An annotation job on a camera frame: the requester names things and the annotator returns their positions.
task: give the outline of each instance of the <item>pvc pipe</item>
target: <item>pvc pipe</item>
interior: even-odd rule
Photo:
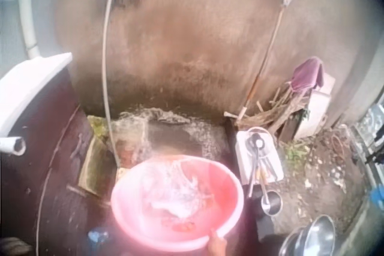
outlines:
[[[0,137],[0,152],[21,156],[25,150],[23,137]]]
[[[40,56],[35,35],[31,0],[19,0],[20,22],[23,30],[25,49],[30,59]]]

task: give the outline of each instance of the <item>dirt ground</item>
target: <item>dirt ground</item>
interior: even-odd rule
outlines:
[[[338,234],[345,232],[367,188],[364,174],[353,163],[344,129],[323,130],[316,137],[280,144],[286,158],[284,179],[270,185],[284,201],[274,218],[275,232],[290,233],[321,214],[334,220]]]

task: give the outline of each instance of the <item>pink cloth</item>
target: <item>pink cloth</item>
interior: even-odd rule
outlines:
[[[291,87],[294,92],[297,92],[304,89],[315,88],[316,85],[323,87],[324,70],[323,61],[313,56],[296,67],[293,72]]]

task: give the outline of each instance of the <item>brown wall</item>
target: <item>brown wall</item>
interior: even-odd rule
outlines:
[[[56,2],[58,37],[74,56],[73,83],[86,111],[96,114],[103,109],[100,71],[105,2]],[[143,0],[139,7],[115,8],[107,42],[113,112],[132,103],[168,109],[199,106],[218,114],[239,112],[268,45],[279,5],[280,0]],[[373,0],[293,0],[255,98],[265,101],[295,66],[313,55],[322,58],[326,72],[337,79],[333,91],[337,95],[367,35],[377,29],[373,27],[380,15]],[[250,63],[255,52],[257,60]],[[362,58],[357,65],[368,65],[372,57]],[[352,88],[356,83],[358,79],[349,85]],[[347,105],[333,103],[332,118]]]

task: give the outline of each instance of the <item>drainpipe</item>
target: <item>drainpipe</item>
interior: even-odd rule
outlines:
[[[19,0],[20,22],[22,24],[25,49],[29,59],[40,56],[35,35],[31,0]]]

